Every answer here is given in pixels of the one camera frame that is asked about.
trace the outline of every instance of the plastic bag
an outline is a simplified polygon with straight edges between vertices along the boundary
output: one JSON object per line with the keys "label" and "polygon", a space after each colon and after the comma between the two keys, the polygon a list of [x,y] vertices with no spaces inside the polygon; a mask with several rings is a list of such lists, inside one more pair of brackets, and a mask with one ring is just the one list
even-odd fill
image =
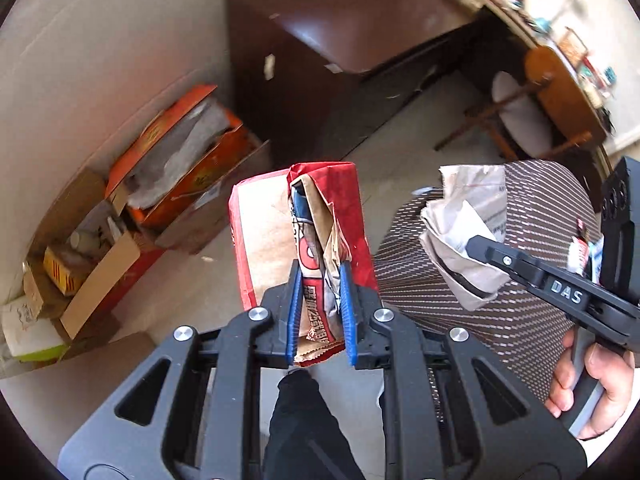
{"label": "plastic bag", "polygon": [[[127,177],[134,180],[127,203],[137,209],[153,207],[228,127],[224,108],[215,99],[200,102],[136,165],[135,174]],[[132,187],[129,180],[127,187]]]}

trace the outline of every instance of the das logo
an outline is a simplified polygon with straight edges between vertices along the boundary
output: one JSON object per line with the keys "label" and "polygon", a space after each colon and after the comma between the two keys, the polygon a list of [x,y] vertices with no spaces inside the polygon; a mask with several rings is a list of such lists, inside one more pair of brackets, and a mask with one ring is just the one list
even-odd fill
{"label": "das logo", "polygon": [[580,303],[582,299],[582,292],[580,290],[572,290],[569,285],[564,285],[558,280],[554,280],[553,285],[551,285],[551,292],[560,294],[563,298],[567,298],[574,303]]}

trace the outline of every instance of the human hand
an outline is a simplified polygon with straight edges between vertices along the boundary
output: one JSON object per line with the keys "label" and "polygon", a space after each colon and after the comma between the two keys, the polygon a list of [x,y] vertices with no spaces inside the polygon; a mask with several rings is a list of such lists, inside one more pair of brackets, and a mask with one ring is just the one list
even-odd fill
{"label": "human hand", "polygon": [[[575,380],[575,368],[571,362],[571,347],[574,344],[575,331],[572,328],[562,338],[566,350],[558,359],[551,380],[549,396],[545,400],[546,408],[555,418],[574,405],[574,393],[571,386]],[[592,438],[610,430],[625,413],[631,400],[634,382],[635,361],[633,353],[625,352],[624,358],[603,346],[594,343],[584,355],[584,365],[594,379],[604,387],[602,398],[597,403],[590,420],[578,435],[579,439]]]}

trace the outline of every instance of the crumpled paper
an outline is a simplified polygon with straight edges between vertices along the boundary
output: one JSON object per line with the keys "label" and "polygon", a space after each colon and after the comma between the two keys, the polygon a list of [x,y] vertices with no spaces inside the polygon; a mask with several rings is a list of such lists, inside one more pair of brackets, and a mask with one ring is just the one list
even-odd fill
{"label": "crumpled paper", "polygon": [[507,195],[502,166],[443,166],[444,198],[421,211],[420,242],[460,305],[473,311],[495,300],[510,277],[466,254],[469,239],[504,241]]}

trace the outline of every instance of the black pants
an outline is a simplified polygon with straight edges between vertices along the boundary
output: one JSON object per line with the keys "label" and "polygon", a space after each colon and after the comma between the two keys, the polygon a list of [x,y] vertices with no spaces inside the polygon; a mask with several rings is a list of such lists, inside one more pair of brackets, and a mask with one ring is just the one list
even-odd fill
{"label": "black pants", "polygon": [[264,480],[365,480],[318,383],[298,370],[284,377],[278,389]]}

